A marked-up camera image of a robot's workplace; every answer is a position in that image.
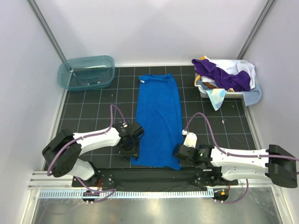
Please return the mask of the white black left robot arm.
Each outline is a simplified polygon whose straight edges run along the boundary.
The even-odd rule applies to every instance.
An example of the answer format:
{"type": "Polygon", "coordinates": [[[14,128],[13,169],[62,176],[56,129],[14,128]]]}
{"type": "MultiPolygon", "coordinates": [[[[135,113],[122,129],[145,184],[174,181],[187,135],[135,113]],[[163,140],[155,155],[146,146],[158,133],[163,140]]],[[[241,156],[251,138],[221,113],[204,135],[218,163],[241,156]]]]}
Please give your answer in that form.
{"type": "Polygon", "coordinates": [[[120,157],[138,159],[143,135],[144,130],[137,122],[112,124],[89,133],[64,129],[42,150],[48,166],[47,175],[55,178],[72,175],[77,181],[93,187],[100,181],[100,172],[92,162],[83,161],[80,156],[95,149],[116,147],[120,157]]]}

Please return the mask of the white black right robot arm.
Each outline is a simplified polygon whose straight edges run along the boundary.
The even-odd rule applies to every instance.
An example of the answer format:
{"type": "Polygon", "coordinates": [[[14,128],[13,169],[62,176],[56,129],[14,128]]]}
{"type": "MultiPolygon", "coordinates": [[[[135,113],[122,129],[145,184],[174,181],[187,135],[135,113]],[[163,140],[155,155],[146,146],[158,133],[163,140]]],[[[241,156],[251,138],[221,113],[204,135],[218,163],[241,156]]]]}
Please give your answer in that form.
{"type": "Polygon", "coordinates": [[[177,144],[173,156],[183,168],[211,170],[210,178],[216,185],[237,179],[262,179],[284,188],[298,186],[298,159],[278,145],[261,150],[237,150],[177,144]]]}

